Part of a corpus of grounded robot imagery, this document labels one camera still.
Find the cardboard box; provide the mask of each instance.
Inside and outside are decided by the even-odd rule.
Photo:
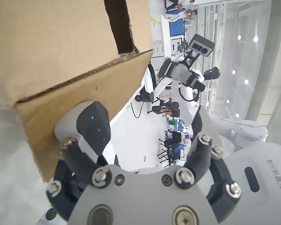
[[[0,107],[20,111],[45,181],[53,177],[55,123],[96,100],[112,119],[151,59],[148,0],[0,0]]]

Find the metal screw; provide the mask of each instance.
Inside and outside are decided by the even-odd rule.
[[[88,215],[87,225],[112,225],[113,213],[106,205],[98,205]]]
[[[172,184],[172,178],[167,174],[162,176],[161,181],[162,181],[163,185],[165,185],[165,186],[170,186]]]
[[[187,206],[178,207],[173,214],[173,224],[175,225],[196,225],[197,218],[191,208]]]
[[[178,184],[182,184],[182,183],[194,184],[194,182],[195,182],[194,174],[192,173],[192,171],[190,171],[186,167],[180,168],[176,172],[175,177],[176,177]]]
[[[125,182],[125,177],[122,174],[119,174],[115,177],[115,185],[121,186]]]
[[[47,186],[47,191],[51,194],[52,197],[56,197],[61,190],[61,182],[58,180],[52,181]]]
[[[67,149],[68,146],[70,146],[73,142],[76,141],[76,138],[73,136],[67,136],[66,138],[64,138],[61,142],[61,148],[62,149]]]
[[[188,172],[182,172],[180,178],[184,183],[191,182],[192,176]]]
[[[60,160],[63,160],[63,152],[62,151],[58,152],[57,158],[60,159]]]
[[[231,185],[226,184],[226,191],[233,198],[240,198],[241,196],[241,188],[235,182]]]
[[[212,148],[212,151],[216,154],[220,154],[220,153],[222,153],[222,148],[220,146],[216,145]]]
[[[204,143],[209,144],[209,142],[210,142],[210,137],[209,137],[208,135],[202,135],[202,136],[201,136],[201,140],[202,140]]]
[[[211,158],[218,160],[221,159],[222,157],[223,157],[223,148],[218,145],[214,145],[211,151]]]
[[[96,181],[100,183],[103,182],[104,180],[106,180],[106,173],[103,172],[103,170],[101,170],[96,174]]]
[[[96,187],[103,187],[106,185],[108,169],[106,167],[97,168],[92,175],[92,183]]]

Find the box flap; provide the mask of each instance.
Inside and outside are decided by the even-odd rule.
[[[12,102],[117,57],[103,0],[0,0],[0,86]]]
[[[133,42],[140,52],[153,48],[148,0],[126,0]]]
[[[112,119],[140,86],[153,50],[80,79],[29,102],[17,104],[37,166],[46,182],[54,175],[58,141],[56,122],[85,101],[100,101]]]

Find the black chair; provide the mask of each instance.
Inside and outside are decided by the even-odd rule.
[[[162,146],[164,146],[166,148],[166,150],[162,149],[162,152],[160,154],[158,154],[157,156],[162,155],[161,157],[159,157],[159,159],[161,160],[162,158],[165,158],[163,161],[161,161],[160,163],[164,162],[164,161],[169,161],[169,165],[171,165],[173,163],[173,161],[176,159],[178,152],[175,152],[175,149],[178,148],[180,146],[180,142],[181,142],[181,133],[178,132],[178,134],[180,134],[180,137],[175,137],[175,139],[172,138],[167,138],[165,141],[159,139],[160,141],[162,141],[163,143],[161,143]]]
[[[171,159],[169,161],[169,164],[166,165],[165,167],[170,166],[171,164],[174,164],[174,161],[176,161],[176,160],[180,160],[180,153],[177,152],[177,151],[175,151],[174,154],[171,155]]]

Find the yellow line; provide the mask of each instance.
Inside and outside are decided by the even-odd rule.
[[[152,18],[152,16],[150,16],[150,20],[155,22],[155,23],[157,23],[157,24],[159,24],[159,25],[161,24],[159,21],[157,21],[156,19]]]

